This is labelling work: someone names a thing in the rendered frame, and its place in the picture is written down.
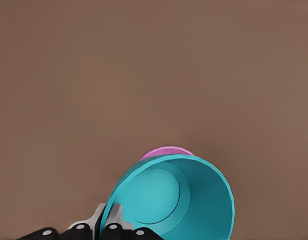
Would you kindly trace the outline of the pink bowl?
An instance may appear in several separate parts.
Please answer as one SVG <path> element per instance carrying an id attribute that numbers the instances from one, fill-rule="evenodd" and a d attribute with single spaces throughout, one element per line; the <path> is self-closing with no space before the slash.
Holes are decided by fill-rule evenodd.
<path id="1" fill-rule="evenodd" d="M 151 158 L 151 157 L 156 157 L 156 156 L 162 156 L 162 155 L 188 155 L 188 156 L 194 156 L 192 152 L 190 152 L 187 149 L 184 149 L 182 147 L 178 146 L 161 146 L 154 148 L 147 153 L 145 153 L 139 160 L 143 161 L 145 159 Z"/>

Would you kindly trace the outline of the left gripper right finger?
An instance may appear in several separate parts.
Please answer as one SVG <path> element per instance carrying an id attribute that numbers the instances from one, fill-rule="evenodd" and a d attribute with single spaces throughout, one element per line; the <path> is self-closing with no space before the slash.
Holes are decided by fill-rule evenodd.
<path id="1" fill-rule="evenodd" d="M 123 220 L 122 204 L 115 204 L 105 222 L 102 240 L 130 240 L 133 224 Z"/>

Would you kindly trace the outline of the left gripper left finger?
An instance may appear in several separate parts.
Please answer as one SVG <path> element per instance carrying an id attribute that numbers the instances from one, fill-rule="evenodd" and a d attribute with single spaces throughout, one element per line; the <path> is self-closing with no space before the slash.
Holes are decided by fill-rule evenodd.
<path id="1" fill-rule="evenodd" d="M 58 235 L 58 240 L 99 240 L 100 222 L 105 207 L 106 203 L 101 203 L 91 218 L 73 223 Z"/>

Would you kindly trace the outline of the blue bowl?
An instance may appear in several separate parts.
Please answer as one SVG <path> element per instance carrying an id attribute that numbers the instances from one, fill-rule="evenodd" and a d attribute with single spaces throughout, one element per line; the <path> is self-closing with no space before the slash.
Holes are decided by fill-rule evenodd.
<path id="1" fill-rule="evenodd" d="M 111 192 L 100 227 L 115 204 L 135 228 L 165 240 L 229 240 L 235 207 L 223 174 L 206 160 L 185 154 L 154 156 L 132 166 Z"/>

